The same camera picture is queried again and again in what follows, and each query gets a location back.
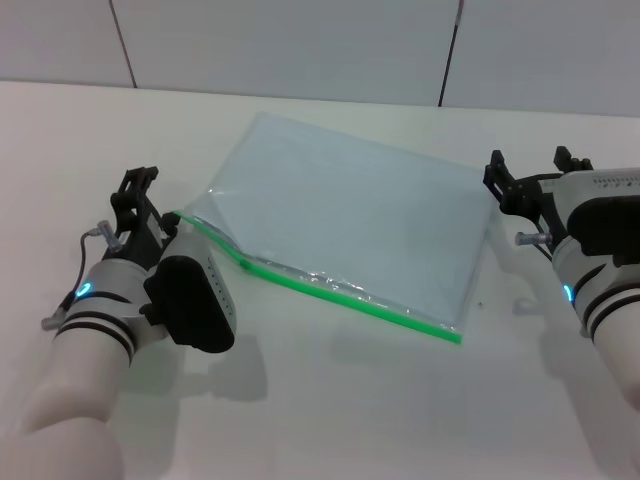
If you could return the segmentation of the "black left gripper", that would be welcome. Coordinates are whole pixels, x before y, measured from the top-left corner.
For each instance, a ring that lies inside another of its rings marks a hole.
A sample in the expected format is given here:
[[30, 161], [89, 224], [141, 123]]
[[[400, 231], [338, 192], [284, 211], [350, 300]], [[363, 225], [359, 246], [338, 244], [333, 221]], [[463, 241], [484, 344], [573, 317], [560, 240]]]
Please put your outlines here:
[[181, 220], [175, 212], [160, 217], [147, 196], [151, 183], [157, 178], [157, 167], [139, 167], [127, 170], [118, 190], [110, 197], [116, 217], [116, 237], [122, 248], [107, 251], [108, 259], [128, 260], [142, 268], [152, 268], [160, 260], [168, 238], [178, 233]]

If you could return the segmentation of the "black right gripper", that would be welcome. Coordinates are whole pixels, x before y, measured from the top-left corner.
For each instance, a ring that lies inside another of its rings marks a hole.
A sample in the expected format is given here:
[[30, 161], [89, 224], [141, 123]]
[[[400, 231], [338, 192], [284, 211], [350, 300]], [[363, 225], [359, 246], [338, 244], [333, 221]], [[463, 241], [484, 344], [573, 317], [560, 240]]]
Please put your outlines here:
[[[573, 157], [565, 146], [556, 148], [554, 165], [563, 174], [579, 171], [592, 171], [593, 165], [588, 158]], [[560, 219], [554, 200], [554, 188], [560, 173], [538, 174], [520, 180], [522, 184], [527, 214], [541, 232], [549, 233], [553, 240], [565, 238], [565, 225]], [[483, 183], [498, 201], [504, 214], [522, 214], [524, 208], [523, 194], [519, 184], [506, 167], [500, 150], [494, 150], [489, 164], [485, 166]]]

